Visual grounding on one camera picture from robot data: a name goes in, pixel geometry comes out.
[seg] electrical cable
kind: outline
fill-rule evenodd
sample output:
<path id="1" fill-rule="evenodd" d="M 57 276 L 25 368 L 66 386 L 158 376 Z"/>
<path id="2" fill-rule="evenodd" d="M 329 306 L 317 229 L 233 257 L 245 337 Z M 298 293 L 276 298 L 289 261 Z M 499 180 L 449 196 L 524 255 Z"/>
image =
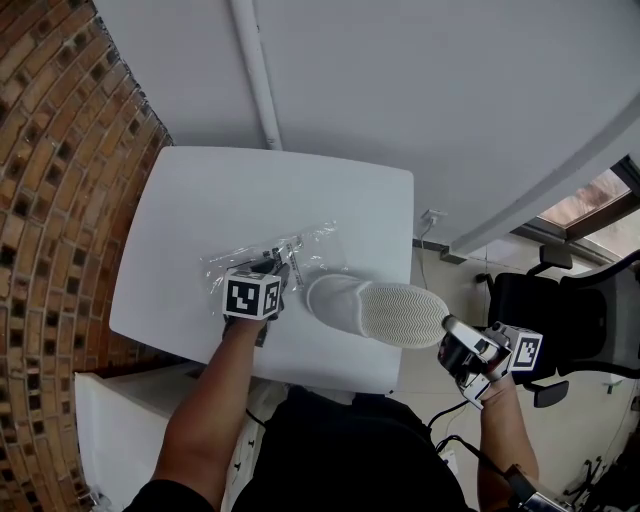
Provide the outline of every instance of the electrical cable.
<path id="1" fill-rule="evenodd" d="M 450 412 L 457 411 L 458 409 L 460 409 L 461 407 L 464 407 L 468 403 L 469 402 L 467 402 L 465 400 L 464 402 L 460 402 L 458 405 L 454 405 L 453 407 L 450 407 L 449 409 L 446 409 L 444 411 L 439 412 L 433 418 L 431 418 L 431 421 L 427 424 L 427 428 L 430 429 L 431 426 L 436 422 L 436 420 L 438 418 L 441 418 L 442 416 L 444 416 L 445 414 L 449 414 Z"/>
<path id="2" fill-rule="evenodd" d="M 435 223 L 436 218 L 431 217 L 431 219 L 429 220 L 429 224 L 427 225 L 427 229 L 425 229 L 424 232 L 420 235 L 420 273 L 422 274 L 422 281 L 424 282 L 425 290 L 428 290 L 429 287 L 427 286 L 427 278 L 424 276 L 424 237 L 429 231 L 431 231 L 431 228 L 433 228 Z"/>
<path id="3" fill-rule="evenodd" d="M 444 431 L 444 436 L 447 437 L 449 435 L 449 428 L 451 427 L 451 424 L 456 420 L 457 417 L 461 416 L 464 414 L 464 411 L 467 410 L 467 405 L 469 405 L 469 402 L 467 402 L 464 407 L 462 409 L 460 409 L 460 411 L 458 411 L 457 414 L 454 414 L 451 419 L 449 420 L 449 423 L 447 423 L 447 428 Z"/>
<path id="4" fill-rule="evenodd" d="M 255 421 L 258 425 L 260 425 L 263 428 L 267 428 L 267 426 L 264 424 L 264 421 L 256 418 L 256 416 L 249 409 L 245 409 L 245 411 L 247 412 L 247 416 L 249 416 L 249 418 Z"/>
<path id="5" fill-rule="evenodd" d="M 475 446 L 467 443 L 464 439 L 462 439 L 460 436 L 453 434 L 449 437 L 445 437 L 442 441 L 440 441 L 438 443 L 438 445 L 436 446 L 436 452 L 438 454 L 440 454 L 440 452 L 442 452 L 442 450 L 444 450 L 447 446 L 447 443 L 449 441 L 458 441 L 462 446 L 464 446 L 467 450 L 469 450 L 473 455 L 475 455 L 476 457 L 478 457 L 478 460 L 480 461 L 480 464 L 482 464 L 484 467 L 486 467 L 487 469 L 490 469 L 491 471 L 499 474 L 502 478 L 504 478 L 506 480 L 507 475 L 504 471 L 502 471 L 498 466 L 496 466 L 494 464 L 494 462 L 487 457 L 484 453 L 482 453 L 480 450 L 478 450 Z"/>
<path id="6" fill-rule="evenodd" d="M 611 439 L 611 442 L 609 443 L 609 446 L 607 447 L 607 451 L 604 452 L 604 455 L 602 457 L 603 462 L 606 462 L 607 460 L 607 455 L 609 455 L 609 450 L 611 450 L 611 447 L 613 446 L 614 441 L 618 438 L 618 435 L 620 434 L 620 431 L 622 430 L 622 426 L 624 425 L 624 420 L 627 419 L 627 415 L 629 414 L 629 409 L 631 408 L 631 403 L 633 402 L 633 398 L 635 396 L 636 393 L 636 387 L 638 385 L 638 381 L 635 381 L 633 383 L 633 388 L 631 389 L 631 396 L 629 397 L 629 400 L 627 401 L 627 407 L 624 410 L 624 414 L 622 415 L 622 419 L 620 420 L 620 425 L 618 425 L 618 430 L 616 430 L 616 433 L 613 436 L 613 439 Z"/>

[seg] human arm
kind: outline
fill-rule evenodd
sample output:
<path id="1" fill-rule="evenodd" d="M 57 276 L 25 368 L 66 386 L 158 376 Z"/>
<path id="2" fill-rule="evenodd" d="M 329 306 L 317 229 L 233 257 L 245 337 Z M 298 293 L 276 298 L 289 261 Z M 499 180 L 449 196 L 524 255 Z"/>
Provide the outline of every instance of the human arm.
<path id="1" fill-rule="evenodd" d="M 493 383 L 489 394 L 490 397 L 482 401 L 480 451 L 502 471 L 518 464 L 527 475 L 537 480 L 538 462 L 527 436 L 511 375 Z M 478 466 L 478 501 L 482 512 L 507 508 L 512 494 L 500 475 Z"/>
<path id="2" fill-rule="evenodd" d="M 195 389 L 169 420 L 152 480 L 172 480 L 220 510 L 253 367 L 253 349 L 263 321 L 237 319 L 202 373 Z"/>

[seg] tile floor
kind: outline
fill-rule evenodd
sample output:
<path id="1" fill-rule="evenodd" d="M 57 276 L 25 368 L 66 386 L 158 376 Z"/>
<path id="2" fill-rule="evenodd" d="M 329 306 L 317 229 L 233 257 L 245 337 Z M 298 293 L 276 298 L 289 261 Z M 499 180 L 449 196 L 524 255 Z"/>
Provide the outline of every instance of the tile floor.
<path id="1" fill-rule="evenodd" d="M 482 248 L 461 265 L 439 260 L 438 254 L 424 251 L 424 272 L 429 289 L 437 293 L 450 311 L 464 321 L 484 325 L 489 296 L 484 284 L 477 285 L 474 276 L 487 270 L 492 275 L 501 272 L 522 272 L 537 263 L 537 245 L 509 236 Z M 411 283 L 424 286 L 414 249 Z M 590 270 L 585 262 L 575 262 L 571 273 Z M 558 270 L 543 275 L 560 277 Z M 437 412 L 461 402 L 460 394 L 447 372 L 436 360 L 437 347 L 405 351 L 400 377 L 393 398 L 409 405 L 426 423 Z M 561 492 L 578 474 L 585 459 L 598 455 L 617 455 L 626 434 L 638 423 L 638 413 L 627 413 L 635 382 L 624 380 L 607 394 L 604 384 L 608 376 L 595 372 L 574 373 L 568 396 L 556 406 L 534 409 L 533 395 L 519 391 L 529 437 L 538 457 L 541 481 L 550 489 Z M 466 406 L 462 413 L 453 413 L 438 420 L 433 430 L 434 442 L 446 434 L 459 434 L 478 446 L 480 442 L 479 411 Z M 459 468 L 458 479 L 469 506 L 477 508 L 477 461 L 463 447 L 452 443 Z"/>

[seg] person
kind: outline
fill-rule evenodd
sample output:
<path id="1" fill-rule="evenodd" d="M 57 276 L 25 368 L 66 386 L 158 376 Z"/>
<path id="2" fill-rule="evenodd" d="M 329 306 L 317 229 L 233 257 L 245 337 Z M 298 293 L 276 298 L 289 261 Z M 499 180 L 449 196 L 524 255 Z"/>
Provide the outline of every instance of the person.
<path id="1" fill-rule="evenodd" d="M 153 477 L 128 512 L 219 511 L 245 421 L 254 343 L 264 322 L 237 319 L 193 392 L 169 420 Z M 516 388 L 507 376 L 484 395 L 481 451 L 501 470 L 538 478 Z M 506 482 L 479 465 L 482 512 L 508 509 Z M 266 422 L 252 480 L 233 512 L 257 510 L 468 511 L 430 429 L 404 404 L 356 395 L 338 404 L 301 387 Z"/>

